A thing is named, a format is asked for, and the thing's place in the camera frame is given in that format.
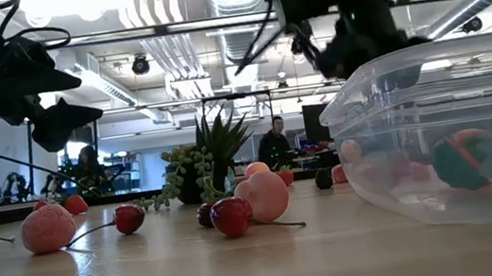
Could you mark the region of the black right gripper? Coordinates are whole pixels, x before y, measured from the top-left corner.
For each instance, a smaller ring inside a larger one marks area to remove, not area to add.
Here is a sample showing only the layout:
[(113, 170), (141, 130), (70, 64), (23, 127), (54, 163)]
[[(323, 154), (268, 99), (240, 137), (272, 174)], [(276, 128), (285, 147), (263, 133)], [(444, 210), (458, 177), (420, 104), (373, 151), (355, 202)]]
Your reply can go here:
[[(430, 41), (425, 36), (408, 37), (404, 30), (396, 28), (392, 33), (372, 37), (350, 29), (345, 18), (336, 20), (334, 30), (336, 32), (331, 41), (314, 58), (316, 71), (319, 71), (325, 78), (348, 80), (361, 65), (371, 60), (396, 52), (396, 50)], [(418, 82), (420, 72), (421, 64), (383, 74), (374, 78), (373, 83), (368, 87), (363, 88), (363, 94), (370, 95), (410, 88)]]

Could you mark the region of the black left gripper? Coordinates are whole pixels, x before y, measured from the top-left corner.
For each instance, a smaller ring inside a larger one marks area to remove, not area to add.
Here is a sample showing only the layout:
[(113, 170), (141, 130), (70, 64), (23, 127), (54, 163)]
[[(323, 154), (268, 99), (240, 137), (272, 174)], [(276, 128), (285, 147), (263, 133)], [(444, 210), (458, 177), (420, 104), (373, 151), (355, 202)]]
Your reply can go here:
[(64, 98), (44, 109), (40, 94), (73, 90), (82, 84), (81, 78), (55, 67), (39, 43), (21, 33), (9, 39), (0, 34), (0, 118), (11, 125), (31, 121), (32, 138), (48, 152), (62, 150), (74, 130), (103, 115), (102, 110), (70, 105)]

